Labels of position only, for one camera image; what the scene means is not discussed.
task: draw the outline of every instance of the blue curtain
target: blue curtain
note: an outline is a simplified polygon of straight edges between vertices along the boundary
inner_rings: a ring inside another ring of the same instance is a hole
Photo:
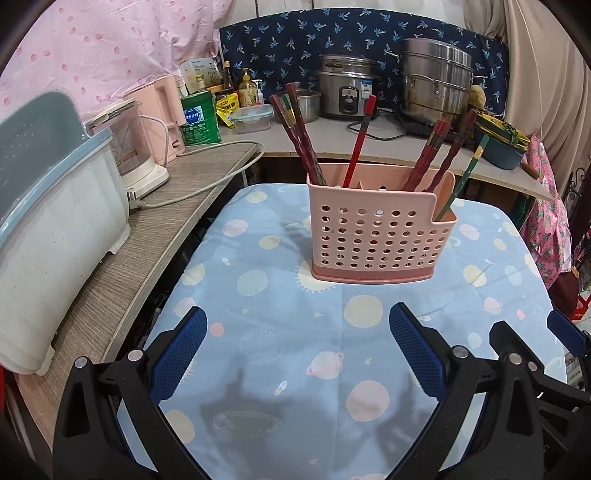
[[[475,79],[486,93],[486,108],[505,112],[509,51],[505,44],[455,25],[411,14],[362,8],[323,8],[254,18],[221,30],[224,58],[240,79],[248,67],[264,81],[264,95],[288,82],[316,86],[320,56],[352,54],[378,62],[383,100],[400,101],[401,65],[386,51],[400,53],[405,38],[441,40],[472,56]]]

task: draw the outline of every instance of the stainless steel pot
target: stainless steel pot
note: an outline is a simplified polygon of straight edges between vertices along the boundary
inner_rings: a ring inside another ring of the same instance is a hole
[[[277,95],[282,97],[287,94],[287,90],[279,92]],[[314,90],[305,88],[298,88],[295,90],[297,102],[300,105],[301,116],[305,124],[309,124],[318,118],[320,115],[320,98],[322,94]]]
[[[402,112],[417,122],[439,119],[454,127],[468,106],[472,57],[453,45],[428,38],[402,44]]]
[[[373,90],[377,63],[362,57],[322,55],[318,90],[322,93],[320,114],[329,118],[363,118]]]

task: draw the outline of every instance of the rice cooker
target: rice cooker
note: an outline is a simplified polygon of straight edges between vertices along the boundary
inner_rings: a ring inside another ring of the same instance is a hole
[[[327,118],[363,118],[378,64],[363,57],[322,55],[318,76],[320,114]]]

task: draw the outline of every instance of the blue gripper pad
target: blue gripper pad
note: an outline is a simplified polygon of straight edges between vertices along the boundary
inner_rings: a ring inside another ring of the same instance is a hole
[[[567,317],[558,310],[553,310],[548,315],[547,325],[573,356],[585,356],[587,353],[585,336]]]
[[[152,368],[150,397],[157,405],[173,396],[207,333],[207,316],[197,307]]]
[[[423,391],[429,397],[442,401],[447,394],[446,369],[421,334],[422,325],[401,303],[390,309],[389,321],[390,331]]]

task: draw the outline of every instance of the countertop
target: countertop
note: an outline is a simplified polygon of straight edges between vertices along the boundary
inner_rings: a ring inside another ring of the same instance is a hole
[[[357,133],[347,130],[349,121],[328,120],[319,118],[306,125],[312,145],[318,158],[348,160],[350,159]],[[394,137],[402,133],[394,122],[391,114],[380,114],[369,124],[368,133],[377,137]],[[295,157],[296,149],[287,137],[280,123],[273,120],[269,130],[251,134],[239,134],[236,129],[222,128],[222,141],[257,140],[265,146],[267,157]],[[392,141],[380,141],[366,137],[361,151],[360,160],[395,165],[413,166],[425,145],[426,139],[403,137]],[[445,159],[450,145],[444,144],[431,164],[438,166]],[[461,176],[467,169],[472,152],[462,148],[452,162],[450,170]],[[471,178],[499,185],[520,193],[537,198],[553,200],[549,192],[537,181],[532,179],[521,168],[503,170],[481,158]]]
[[[243,166],[255,150],[228,145],[177,158],[167,166],[169,181],[145,200],[162,202],[207,186]],[[94,363],[115,359],[156,281],[226,184],[184,202],[131,214],[129,239],[95,268],[62,321],[49,371],[43,377],[17,376],[22,397],[49,445],[73,361],[81,355]]]

